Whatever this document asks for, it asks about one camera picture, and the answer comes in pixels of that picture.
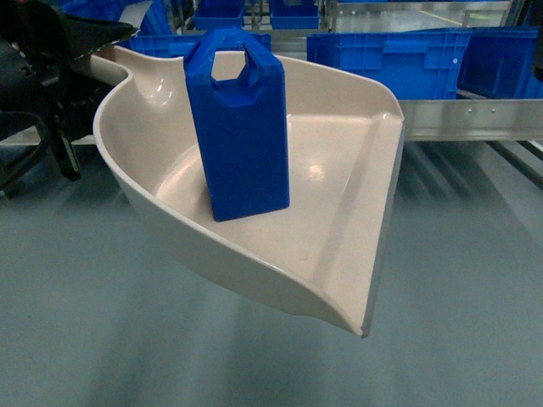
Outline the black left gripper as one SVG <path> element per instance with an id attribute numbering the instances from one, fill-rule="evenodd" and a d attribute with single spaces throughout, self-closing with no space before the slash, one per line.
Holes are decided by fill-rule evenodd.
<path id="1" fill-rule="evenodd" d="M 1 138 L 36 128 L 39 142 L 1 161 L 1 180 L 17 182 L 51 153 L 61 174 L 79 179 L 72 142 L 89 134 L 110 87 L 83 71 L 93 53 L 139 29 L 77 17 L 43 1 L 1 3 Z"/>

